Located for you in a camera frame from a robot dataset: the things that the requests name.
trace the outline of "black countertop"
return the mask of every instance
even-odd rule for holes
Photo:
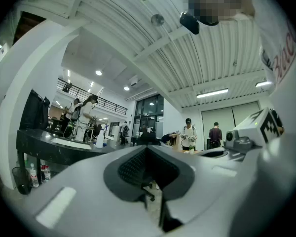
[[[54,138],[71,141],[40,129],[18,130],[16,149],[19,152],[32,155],[39,159],[63,165],[71,165],[77,161],[104,155],[116,150],[115,141],[108,141],[108,145],[101,149],[96,148],[92,143],[84,143],[90,145],[91,149],[88,150],[52,142],[51,140]]]

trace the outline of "bottle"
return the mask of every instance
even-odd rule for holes
[[[41,182],[44,183],[45,182],[45,161],[44,160],[40,160],[40,176],[41,176]]]
[[[50,180],[50,170],[49,170],[49,166],[45,165],[45,181],[48,182]]]
[[[103,141],[104,141],[104,130],[101,129],[98,138],[97,138],[97,144],[96,147],[97,148],[102,148],[103,147]]]
[[[36,169],[34,168],[34,163],[31,163],[30,173],[31,173],[31,179],[32,179],[33,186],[34,186],[34,188],[37,188],[39,186],[39,183],[38,183],[38,179],[37,179]]]

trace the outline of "trash can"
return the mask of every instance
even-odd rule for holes
[[[31,176],[27,169],[16,167],[12,169],[12,174],[15,180],[16,187],[19,193],[27,195],[31,191]]]

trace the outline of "fluorescent light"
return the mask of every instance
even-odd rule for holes
[[[261,86],[268,85],[268,84],[271,84],[271,82],[269,82],[269,81],[258,82],[256,84],[256,87],[261,87]]]
[[[208,92],[208,93],[204,93],[204,94],[199,94],[196,97],[197,98],[209,97],[209,96],[214,96],[214,95],[223,94],[223,93],[227,93],[227,92],[228,92],[228,89],[222,89],[222,90],[216,90],[216,91],[212,91],[212,92]]]

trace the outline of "black railing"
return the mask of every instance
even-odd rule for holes
[[[66,84],[67,83],[64,80],[61,80],[58,78],[57,89],[63,90],[65,88]],[[79,98],[81,102],[86,100],[89,96],[93,95],[93,94],[91,94],[83,89],[80,89],[74,85],[71,86],[71,88],[69,89],[69,91],[67,93],[75,96],[76,98]],[[112,103],[112,102],[110,102],[104,98],[101,98],[101,97],[98,97],[98,102],[99,103],[97,104],[97,106],[101,106],[101,107],[104,107],[110,111],[126,115],[127,108],[125,108],[125,107],[122,107],[120,105]]]

